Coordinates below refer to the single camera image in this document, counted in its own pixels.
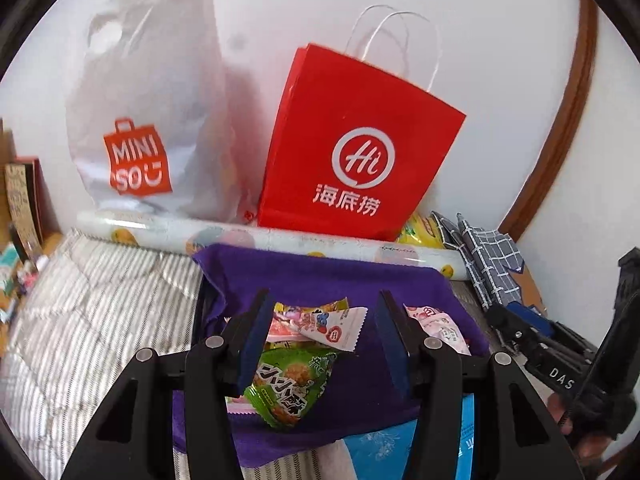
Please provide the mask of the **strawberry print snack packet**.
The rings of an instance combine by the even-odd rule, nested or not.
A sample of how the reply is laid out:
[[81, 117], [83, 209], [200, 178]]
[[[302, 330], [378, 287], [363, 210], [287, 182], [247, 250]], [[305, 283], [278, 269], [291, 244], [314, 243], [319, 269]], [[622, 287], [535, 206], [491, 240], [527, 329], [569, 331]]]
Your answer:
[[409, 307], [405, 306], [410, 318], [418, 321], [424, 332], [430, 337], [435, 337], [442, 342], [446, 342], [449, 347], [453, 348], [460, 354], [469, 356], [470, 348], [466, 343], [461, 330], [451, 318], [451, 316], [441, 310], [423, 306]]

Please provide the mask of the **green snack packet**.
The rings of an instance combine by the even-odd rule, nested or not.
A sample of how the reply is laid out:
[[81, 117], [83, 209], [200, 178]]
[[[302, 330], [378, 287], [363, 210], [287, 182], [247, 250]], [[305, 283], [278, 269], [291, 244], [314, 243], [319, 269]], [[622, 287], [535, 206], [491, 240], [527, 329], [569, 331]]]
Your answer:
[[295, 427], [326, 391], [340, 352], [306, 344], [262, 352], [244, 398], [272, 428]]

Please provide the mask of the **yellow triangular snack packet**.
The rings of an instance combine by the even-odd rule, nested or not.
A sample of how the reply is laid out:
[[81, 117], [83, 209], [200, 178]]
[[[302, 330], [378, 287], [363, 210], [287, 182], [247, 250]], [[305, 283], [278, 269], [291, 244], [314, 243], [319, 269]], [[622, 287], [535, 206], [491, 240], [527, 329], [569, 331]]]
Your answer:
[[288, 306], [277, 302], [274, 306], [273, 313], [280, 318], [294, 318], [294, 316], [302, 315], [303, 313], [321, 313], [321, 312], [335, 312], [344, 311], [349, 309], [349, 302], [347, 298], [329, 302], [328, 304], [322, 304], [321, 306], [309, 307], [309, 306]]

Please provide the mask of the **white pink triangular packet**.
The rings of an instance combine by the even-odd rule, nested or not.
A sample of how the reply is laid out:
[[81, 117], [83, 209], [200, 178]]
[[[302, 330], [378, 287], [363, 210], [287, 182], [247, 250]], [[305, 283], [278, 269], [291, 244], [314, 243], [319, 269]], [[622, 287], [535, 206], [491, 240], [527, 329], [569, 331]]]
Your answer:
[[365, 307], [303, 313], [297, 318], [291, 318], [288, 325], [319, 344], [344, 352], [354, 352], [367, 314], [368, 309]]

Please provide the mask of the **blue tissue pack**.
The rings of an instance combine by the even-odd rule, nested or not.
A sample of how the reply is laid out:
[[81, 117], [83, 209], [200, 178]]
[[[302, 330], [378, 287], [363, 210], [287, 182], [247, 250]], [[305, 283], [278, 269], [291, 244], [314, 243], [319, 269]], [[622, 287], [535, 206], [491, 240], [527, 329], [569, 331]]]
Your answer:
[[[345, 439], [358, 479], [400, 479], [404, 474], [416, 421]], [[471, 478], [474, 448], [474, 396], [462, 399], [457, 480]]]

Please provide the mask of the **grey checked star cloth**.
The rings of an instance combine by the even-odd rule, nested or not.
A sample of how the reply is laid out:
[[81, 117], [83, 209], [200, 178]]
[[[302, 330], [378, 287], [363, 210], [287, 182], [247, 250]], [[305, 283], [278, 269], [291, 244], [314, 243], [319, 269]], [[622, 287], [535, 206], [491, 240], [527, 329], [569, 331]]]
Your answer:
[[507, 306], [517, 302], [538, 315], [548, 316], [540, 291], [518, 246], [510, 235], [471, 226], [462, 214], [452, 221], [432, 212], [442, 244], [462, 257], [480, 305]]

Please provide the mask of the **striped bed quilt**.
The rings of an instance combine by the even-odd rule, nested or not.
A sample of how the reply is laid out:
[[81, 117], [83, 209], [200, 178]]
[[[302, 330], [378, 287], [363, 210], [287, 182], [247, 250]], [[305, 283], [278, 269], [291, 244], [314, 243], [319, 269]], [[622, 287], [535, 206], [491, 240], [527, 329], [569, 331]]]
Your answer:
[[[18, 312], [1, 362], [1, 411], [43, 477], [57, 479], [137, 350], [192, 344], [203, 273], [193, 258], [68, 234]], [[243, 467], [249, 479], [345, 479], [341, 440]]]

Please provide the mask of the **purple towel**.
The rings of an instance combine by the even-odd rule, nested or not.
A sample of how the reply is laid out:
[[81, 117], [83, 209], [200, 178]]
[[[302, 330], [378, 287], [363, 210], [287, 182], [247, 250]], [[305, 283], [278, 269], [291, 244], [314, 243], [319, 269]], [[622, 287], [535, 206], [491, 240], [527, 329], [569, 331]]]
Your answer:
[[390, 377], [374, 314], [383, 290], [410, 308], [444, 312], [458, 326], [473, 356], [489, 351], [486, 336], [465, 311], [446, 278], [420, 266], [318, 258], [213, 244], [193, 257], [203, 273], [192, 340], [222, 331], [245, 312], [261, 290], [280, 308], [317, 315], [324, 342], [346, 335], [338, 316], [366, 309], [356, 347], [342, 352], [323, 388], [307, 395], [308, 408], [291, 429], [274, 429], [262, 416], [233, 414], [230, 425], [243, 467], [258, 467], [297, 452], [330, 444], [352, 434], [402, 425], [416, 418], [418, 406], [398, 392]]

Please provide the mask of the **yellow chips bag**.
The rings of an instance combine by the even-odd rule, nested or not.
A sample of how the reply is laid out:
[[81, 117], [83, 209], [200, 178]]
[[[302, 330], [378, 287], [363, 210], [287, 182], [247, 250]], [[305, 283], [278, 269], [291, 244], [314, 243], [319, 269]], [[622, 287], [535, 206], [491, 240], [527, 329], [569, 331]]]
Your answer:
[[414, 212], [402, 227], [397, 243], [413, 246], [421, 246], [435, 249], [444, 249], [439, 227], [432, 216], [424, 217]]

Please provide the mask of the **wooden bedside table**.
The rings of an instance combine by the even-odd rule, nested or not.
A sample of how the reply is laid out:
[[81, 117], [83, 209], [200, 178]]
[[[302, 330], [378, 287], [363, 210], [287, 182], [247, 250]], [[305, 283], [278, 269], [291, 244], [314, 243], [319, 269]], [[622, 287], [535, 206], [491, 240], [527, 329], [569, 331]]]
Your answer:
[[1, 356], [6, 354], [12, 326], [17, 319], [18, 312], [24, 307], [29, 293], [34, 289], [39, 278], [39, 272], [33, 263], [19, 262], [13, 270], [10, 279], [11, 290], [7, 295], [1, 291]]

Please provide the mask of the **rolled fruit-print wrapping paper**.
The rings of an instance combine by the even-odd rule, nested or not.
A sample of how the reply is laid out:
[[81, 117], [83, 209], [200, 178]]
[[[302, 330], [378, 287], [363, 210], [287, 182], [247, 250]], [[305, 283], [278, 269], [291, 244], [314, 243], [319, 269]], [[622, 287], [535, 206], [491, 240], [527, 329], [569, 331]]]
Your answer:
[[304, 232], [170, 218], [122, 210], [81, 211], [77, 229], [109, 242], [192, 256], [211, 244], [342, 260], [420, 266], [451, 281], [470, 278], [455, 250]]

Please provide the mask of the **patterned book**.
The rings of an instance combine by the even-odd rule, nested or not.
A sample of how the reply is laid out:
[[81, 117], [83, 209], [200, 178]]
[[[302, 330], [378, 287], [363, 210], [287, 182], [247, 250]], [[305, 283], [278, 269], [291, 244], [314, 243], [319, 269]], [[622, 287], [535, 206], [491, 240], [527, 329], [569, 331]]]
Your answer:
[[37, 157], [17, 157], [4, 167], [11, 221], [26, 255], [39, 255], [49, 234]]

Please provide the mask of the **red Haidilao paper bag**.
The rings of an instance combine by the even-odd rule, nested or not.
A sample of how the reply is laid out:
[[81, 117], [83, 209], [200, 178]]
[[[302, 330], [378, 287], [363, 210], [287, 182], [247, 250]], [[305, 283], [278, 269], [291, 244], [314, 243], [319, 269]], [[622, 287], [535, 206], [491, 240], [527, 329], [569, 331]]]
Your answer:
[[266, 162], [258, 226], [388, 240], [418, 208], [465, 116], [318, 44], [296, 50]]

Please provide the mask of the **white Miniso plastic bag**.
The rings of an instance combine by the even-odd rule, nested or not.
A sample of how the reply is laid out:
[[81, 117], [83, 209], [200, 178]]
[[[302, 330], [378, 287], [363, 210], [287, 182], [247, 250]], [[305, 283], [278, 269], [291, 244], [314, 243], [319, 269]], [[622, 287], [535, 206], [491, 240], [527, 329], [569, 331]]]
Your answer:
[[74, 64], [68, 147], [98, 208], [242, 219], [214, 0], [108, 0]]

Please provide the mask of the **brown wooden door frame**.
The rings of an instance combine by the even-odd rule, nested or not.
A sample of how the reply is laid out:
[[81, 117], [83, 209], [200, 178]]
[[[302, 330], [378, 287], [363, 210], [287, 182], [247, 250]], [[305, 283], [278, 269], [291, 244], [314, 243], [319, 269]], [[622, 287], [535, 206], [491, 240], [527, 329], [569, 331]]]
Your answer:
[[516, 242], [547, 198], [576, 136], [596, 65], [598, 31], [596, 3], [579, 0], [574, 55], [560, 106], [532, 172], [499, 226], [500, 232], [509, 234]]

